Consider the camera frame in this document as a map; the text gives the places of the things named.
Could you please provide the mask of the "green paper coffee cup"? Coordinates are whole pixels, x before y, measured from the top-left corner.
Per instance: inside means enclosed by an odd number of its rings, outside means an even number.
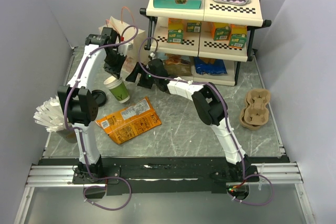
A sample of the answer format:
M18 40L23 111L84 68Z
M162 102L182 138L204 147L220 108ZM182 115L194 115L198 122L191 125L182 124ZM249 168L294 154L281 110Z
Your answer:
M118 79L114 76L111 76L107 78L103 84L112 93L118 102L125 103L130 99L129 92L122 78Z

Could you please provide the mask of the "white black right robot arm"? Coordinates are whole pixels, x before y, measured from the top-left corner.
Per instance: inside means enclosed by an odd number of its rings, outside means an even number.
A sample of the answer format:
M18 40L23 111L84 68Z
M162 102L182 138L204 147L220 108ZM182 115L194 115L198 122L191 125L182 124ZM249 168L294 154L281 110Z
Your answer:
M161 59L153 59L147 65L137 62L127 76L127 82L135 82L151 88L155 84L161 91L193 101L200 120L211 127L225 152L229 175L234 181L257 181L257 168L251 165L242 149L228 117L228 106L214 84L186 81L167 73Z

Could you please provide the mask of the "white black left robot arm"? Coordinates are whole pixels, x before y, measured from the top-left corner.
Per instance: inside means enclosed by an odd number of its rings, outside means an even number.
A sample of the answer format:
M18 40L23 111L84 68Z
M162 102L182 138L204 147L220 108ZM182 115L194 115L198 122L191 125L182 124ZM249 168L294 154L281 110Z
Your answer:
M76 174L92 183L103 179L104 170L93 128L99 106L90 90L102 65L108 66L113 77L120 77L125 61L118 52L120 45L121 36L113 28L105 27L99 35L90 34L74 76L57 90L65 125L74 131L80 151Z

